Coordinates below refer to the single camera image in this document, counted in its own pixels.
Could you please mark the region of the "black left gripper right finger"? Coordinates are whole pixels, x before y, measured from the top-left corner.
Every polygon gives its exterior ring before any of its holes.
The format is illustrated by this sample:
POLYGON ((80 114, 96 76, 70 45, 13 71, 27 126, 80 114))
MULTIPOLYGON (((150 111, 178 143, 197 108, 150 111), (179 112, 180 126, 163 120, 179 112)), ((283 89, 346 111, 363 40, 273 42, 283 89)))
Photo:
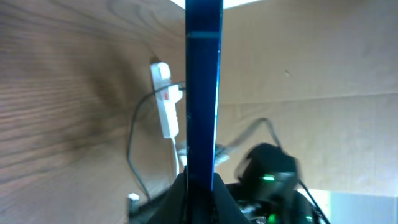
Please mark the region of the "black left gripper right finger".
POLYGON ((249 224, 249 220, 240 211, 234 198, 217 173, 213 174, 213 204, 216 212, 215 223, 249 224))

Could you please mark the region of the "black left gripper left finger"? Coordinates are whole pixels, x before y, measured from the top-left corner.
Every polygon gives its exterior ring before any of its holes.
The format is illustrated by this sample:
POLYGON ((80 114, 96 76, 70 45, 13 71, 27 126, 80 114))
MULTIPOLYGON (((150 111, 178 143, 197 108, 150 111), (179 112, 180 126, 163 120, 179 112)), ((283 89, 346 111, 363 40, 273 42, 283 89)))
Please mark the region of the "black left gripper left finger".
POLYGON ((181 224, 185 214, 186 196, 185 174, 180 173, 167 191, 160 207, 147 224, 181 224))

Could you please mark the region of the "blue Galaxy smartphone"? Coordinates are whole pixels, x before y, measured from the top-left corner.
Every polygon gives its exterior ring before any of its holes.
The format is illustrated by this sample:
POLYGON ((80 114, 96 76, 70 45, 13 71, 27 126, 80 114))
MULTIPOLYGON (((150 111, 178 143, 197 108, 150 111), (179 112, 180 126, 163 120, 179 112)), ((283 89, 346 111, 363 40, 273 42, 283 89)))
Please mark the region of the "blue Galaxy smartphone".
POLYGON ((222 0, 185 1, 188 175, 213 190, 220 85, 222 0))

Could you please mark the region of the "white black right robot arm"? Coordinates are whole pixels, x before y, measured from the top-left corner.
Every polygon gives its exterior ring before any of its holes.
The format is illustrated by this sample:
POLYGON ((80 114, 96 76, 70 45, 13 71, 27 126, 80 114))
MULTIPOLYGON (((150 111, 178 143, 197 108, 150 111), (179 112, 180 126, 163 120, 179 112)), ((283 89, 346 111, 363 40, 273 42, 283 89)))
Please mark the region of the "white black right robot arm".
POLYGON ((251 223, 329 223, 320 206, 297 190, 301 185, 298 160, 268 143, 254 146, 244 158, 247 166, 227 188, 251 223))

